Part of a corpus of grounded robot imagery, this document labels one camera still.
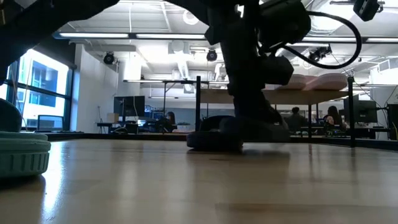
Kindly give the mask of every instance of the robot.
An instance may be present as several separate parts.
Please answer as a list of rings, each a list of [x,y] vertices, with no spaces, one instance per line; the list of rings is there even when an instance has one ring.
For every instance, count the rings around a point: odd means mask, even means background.
[[[283,123],[261,91],[265,84],[286,85],[293,74],[289,60],[275,56],[277,49],[284,47],[315,66],[338,68],[318,64],[284,46],[294,44],[308,34],[311,28],[309,15],[340,19],[320,12],[309,13],[300,0],[270,0],[261,5],[258,0],[167,1],[189,10],[209,25],[205,36],[210,44],[221,45],[229,78],[228,93],[233,96],[235,115],[245,121],[250,120],[249,123],[271,126]],[[379,9],[377,0],[350,2],[354,4],[354,10],[362,9],[355,11],[364,20],[373,18]],[[118,0],[37,0],[13,21],[0,27],[0,71],[6,71],[4,68],[67,22],[88,19],[116,3]],[[237,11],[237,5],[244,6],[243,15]],[[341,22],[354,31],[357,51],[340,68],[352,63],[361,50],[358,30],[349,21]],[[0,85],[5,77],[5,73],[0,73]]]

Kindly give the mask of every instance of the window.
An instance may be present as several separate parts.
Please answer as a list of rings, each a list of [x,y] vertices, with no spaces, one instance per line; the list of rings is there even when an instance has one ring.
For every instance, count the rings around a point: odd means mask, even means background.
[[[6,84],[3,84],[0,86],[0,98],[6,100],[7,99],[7,89],[8,86]]]
[[[28,50],[19,63],[18,82],[65,94],[69,68],[34,50]]]
[[[64,116],[64,98],[50,96],[23,88],[18,88],[18,95],[23,96],[23,98],[18,98],[16,106],[21,112],[28,127],[37,126],[38,115]]]

